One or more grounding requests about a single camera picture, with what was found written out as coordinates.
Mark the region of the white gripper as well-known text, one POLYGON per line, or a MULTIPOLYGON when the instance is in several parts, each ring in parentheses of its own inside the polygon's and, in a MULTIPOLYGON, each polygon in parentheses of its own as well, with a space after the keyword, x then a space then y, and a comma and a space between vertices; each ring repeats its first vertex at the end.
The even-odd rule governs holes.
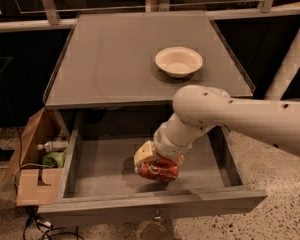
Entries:
POLYGON ((192 147, 192 129, 184 125, 162 123, 154 133, 153 141, 146 141, 134 154, 134 165, 154 161, 158 155, 177 159, 178 165, 184 163, 184 156, 192 147))

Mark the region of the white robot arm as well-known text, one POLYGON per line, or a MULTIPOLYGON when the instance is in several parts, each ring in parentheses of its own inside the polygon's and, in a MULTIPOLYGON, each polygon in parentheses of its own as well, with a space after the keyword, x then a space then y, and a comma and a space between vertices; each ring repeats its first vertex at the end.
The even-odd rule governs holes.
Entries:
POLYGON ((134 165, 161 157, 178 162, 216 126, 300 156, 300 102, 237 99, 219 88, 187 85, 173 97, 173 115, 134 155, 134 165))

